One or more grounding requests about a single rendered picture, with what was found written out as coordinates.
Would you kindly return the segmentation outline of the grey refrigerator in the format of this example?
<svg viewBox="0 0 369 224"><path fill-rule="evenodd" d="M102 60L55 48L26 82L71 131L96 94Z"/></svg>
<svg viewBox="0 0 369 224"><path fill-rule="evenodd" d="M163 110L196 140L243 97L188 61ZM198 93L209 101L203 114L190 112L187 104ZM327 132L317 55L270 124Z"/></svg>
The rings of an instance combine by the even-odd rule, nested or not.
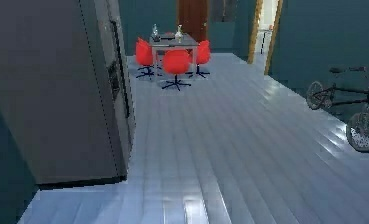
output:
<svg viewBox="0 0 369 224"><path fill-rule="evenodd" d="M109 0L0 0L0 111L36 183L116 183L132 144Z"/></svg>

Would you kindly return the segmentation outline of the red swivel chair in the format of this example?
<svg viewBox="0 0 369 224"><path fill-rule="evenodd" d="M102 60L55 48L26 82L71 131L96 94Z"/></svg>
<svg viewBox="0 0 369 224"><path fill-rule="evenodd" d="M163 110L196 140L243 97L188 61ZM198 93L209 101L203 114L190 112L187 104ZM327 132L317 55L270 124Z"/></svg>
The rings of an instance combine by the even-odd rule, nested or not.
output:
<svg viewBox="0 0 369 224"><path fill-rule="evenodd" d="M162 60L163 70L174 76L173 81L167 81L163 89L175 86L180 90L181 86L189 86L189 83L183 82L178 78L179 75L186 73L190 66L190 56L187 50L168 50Z"/></svg>
<svg viewBox="0 0 369 224"><path fill-rule="evenodd" d="M142 38L138 38L136 42L136 62L140 65L141 77L148 76L151 78L154 75L154 72L151 70L153 67L152 49Z"/></svg>
<svg viewBox="0 0 369 224"><path fill-rule="evenodd" d="M209 40L203 40L199 43L197 47L197 55L196 55L196 72L189 71L188 75L190 77L193 77L195 74L200 75L201 77L205 76L205 72L202 72L200 70L201 64L206 64L210 60L210 41Z"/></svg>

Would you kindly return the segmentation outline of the grey dining table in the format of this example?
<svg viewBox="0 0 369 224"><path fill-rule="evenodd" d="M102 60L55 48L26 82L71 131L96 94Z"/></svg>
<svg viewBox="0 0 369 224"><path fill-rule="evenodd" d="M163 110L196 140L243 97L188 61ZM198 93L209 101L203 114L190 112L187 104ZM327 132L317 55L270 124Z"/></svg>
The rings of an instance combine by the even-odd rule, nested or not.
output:
<svg viewBox="0 0 369 224"><path fill-rule="evenodd" d="M153 67L152 71L155 76L158 76L158 60L156 58L156 53L158 51L168 51L168 50L191 50L193 56L191 57L191 68L192 71L196 71L196 57L197 57L197 47L199 43L194 40L189 34L183 34L181 38L173 38L168 40L166 35L161 35L159 41L155 41L152 37L149 38L148 44L152 50L153 56Z"/></svg>

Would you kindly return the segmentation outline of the brown wooden door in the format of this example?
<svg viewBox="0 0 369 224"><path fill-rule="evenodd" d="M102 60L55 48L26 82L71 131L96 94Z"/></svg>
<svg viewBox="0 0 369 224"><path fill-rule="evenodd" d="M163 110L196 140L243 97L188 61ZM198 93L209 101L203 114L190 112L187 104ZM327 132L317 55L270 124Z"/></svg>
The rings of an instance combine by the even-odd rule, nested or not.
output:
<svg viewBox="0 0 369 224"><path fill-rule="evenodd" d="M177 24L197 42L207 39L208 0L177 0Z"/></svg>

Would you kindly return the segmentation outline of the black bicycle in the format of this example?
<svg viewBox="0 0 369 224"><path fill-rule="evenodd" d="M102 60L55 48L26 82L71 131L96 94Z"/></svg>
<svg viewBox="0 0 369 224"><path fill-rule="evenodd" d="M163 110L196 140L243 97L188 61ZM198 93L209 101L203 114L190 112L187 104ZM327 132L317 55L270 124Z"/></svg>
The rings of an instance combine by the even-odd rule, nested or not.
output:
<svg viewBox="0 0 369 224"><path fill-rule="evenodd" d="M364 66L358 67L331 67L329 72L338 76L347 71L364 72L369 80L369 72ZM364 94L363 99L335 102L335 93L337 91ZM310 109L331 108L333 106L362 104L360 112L355 113L346 124L346 139L349 145L357 152L369 153L369 85L366 90L342 88L333 83L329 88L324 88L319 81L312 82L306 92L306 102Z"/></svg>

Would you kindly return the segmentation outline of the yellow wooden door frame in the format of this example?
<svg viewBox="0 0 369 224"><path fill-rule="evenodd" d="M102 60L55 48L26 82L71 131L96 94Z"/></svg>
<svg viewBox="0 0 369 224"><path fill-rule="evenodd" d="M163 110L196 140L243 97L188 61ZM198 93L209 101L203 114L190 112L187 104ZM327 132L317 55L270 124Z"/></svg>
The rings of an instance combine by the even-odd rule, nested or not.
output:
<svg viewBox="0 0 369 224"><path fill-rule="evenodd" d="M275 14L274 23L272 25L272 36L271 36L271 41L269 45L269 51L267 54L267 59L265 62L265 69L264 69L264 75L267 75L267 76L269 75L269 70L271 68L272 56L273 56L274 49L275 49L276 36L279 31L279 23L280 23L280 18L282 14L282 5L283 5L284 0L276 0L276 1L277 1L276 14ZM251 29L250 37L249 37L248 59L247 59L248 64L252 64L254 61L254 51L255 51L257 34L259 32L259 19L260 19L260 13L262 10L263 3L264 3L264 0L255 0L255 8L254 8L254 14L253 14L254 17L252 19L252 26L251 26L252 29Z"/></svg>

